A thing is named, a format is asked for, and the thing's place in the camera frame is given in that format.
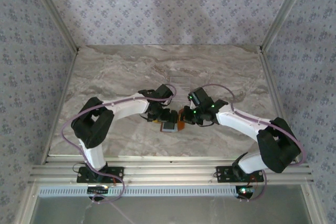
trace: wall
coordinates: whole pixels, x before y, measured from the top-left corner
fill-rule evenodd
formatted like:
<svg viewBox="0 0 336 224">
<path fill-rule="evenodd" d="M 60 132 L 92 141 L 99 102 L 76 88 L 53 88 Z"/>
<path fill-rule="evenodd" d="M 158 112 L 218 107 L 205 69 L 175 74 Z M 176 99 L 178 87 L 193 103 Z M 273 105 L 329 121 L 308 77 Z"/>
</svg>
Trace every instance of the wall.
<svg viewBox="0 0 336 224">
<path fill-rule="evenodd" d="M 336 223 L 335 28 L 335 0 L 298 0 L 267 52 L 330 223 Z"/>
<path fill-rule="evenodd" d="M 53 0 L 77 45 L 260 45 L 283 0 Z"/>
<path fill-rule="evenodd" d="M 41 160 L 73 57 L 39 0 L 0 0 L 0 223 Z"/>
</svg>

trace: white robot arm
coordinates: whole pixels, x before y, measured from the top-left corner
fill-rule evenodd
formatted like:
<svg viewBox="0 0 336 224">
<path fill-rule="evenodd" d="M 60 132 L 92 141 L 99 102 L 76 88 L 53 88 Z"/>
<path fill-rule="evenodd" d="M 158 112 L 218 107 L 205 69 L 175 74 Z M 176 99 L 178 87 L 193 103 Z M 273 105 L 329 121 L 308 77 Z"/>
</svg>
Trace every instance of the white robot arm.
<svg viewBox="0 0 336 224">
<path fill-rule="evenodd" d="M 118 101 L 125 98 L 115 101 L 100 101 L 98 98 L 91 98 L 81 111 L 102 103 L 113 102 L 116 104 L 88 112 L 71 124 L 76 136 L 79 138 L 88 162 L 96 170 L 106 167 L 107 164 L 103 156 L 101 143 L 105 139 L 110 126 L 113 126 L 113 122 L 118 119 L 133 114 L 147 113 L 150 120 L 177 123 L 177 118 L 171 117 L 173 111 L 165 109 L 164 104 L 145 99 L 169 98 L 171 95 L 170 89 L 165 85 L 161 85 L 155 91 L 143 90 L 130 97 L 144 97 L 144 100 L 133 99 L 118 103 Z M 191 101 L 191 106 L 184 107 L 184 111 L 178 120 L 198 125 L 203 125 L 203 121 L 209 121 L 231 127 L 246 134 L 258 143 L 258 151 L 244 153 L 233 163 L 233 169 L 237 177 L 265 168 L 281 173 L 300 154 L 298 146 L 285 135 L 271 127 L 260 124 L 260 122 L 276 124 L 292 134 L 288 124 L 283 119 L 276 118 L 271 121 L 270 119 L 255 117 L 243 111 L 233 111 L 232 107 L 225 101 L 218 100 L 213 102 L 203 88 L 197 88 L 188 97 Z M 235 112 L 253 118 L 257 122 L 242 118 Z M 93 115 L 98 116 L 96 121 L 91 118 Z"/>
</svg>

